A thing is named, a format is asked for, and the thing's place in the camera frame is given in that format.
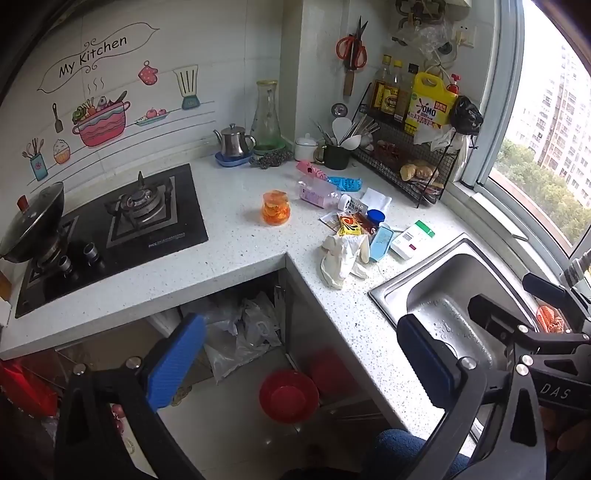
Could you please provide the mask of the person right hand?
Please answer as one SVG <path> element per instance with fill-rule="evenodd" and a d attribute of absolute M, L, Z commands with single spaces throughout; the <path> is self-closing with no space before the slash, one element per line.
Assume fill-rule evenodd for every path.
<path fill-rule="evenodd" d="M 575 453 L 590 457 L 590 415 L 579 417 L 566 410 L 540 408 L 546 454 Z"/>

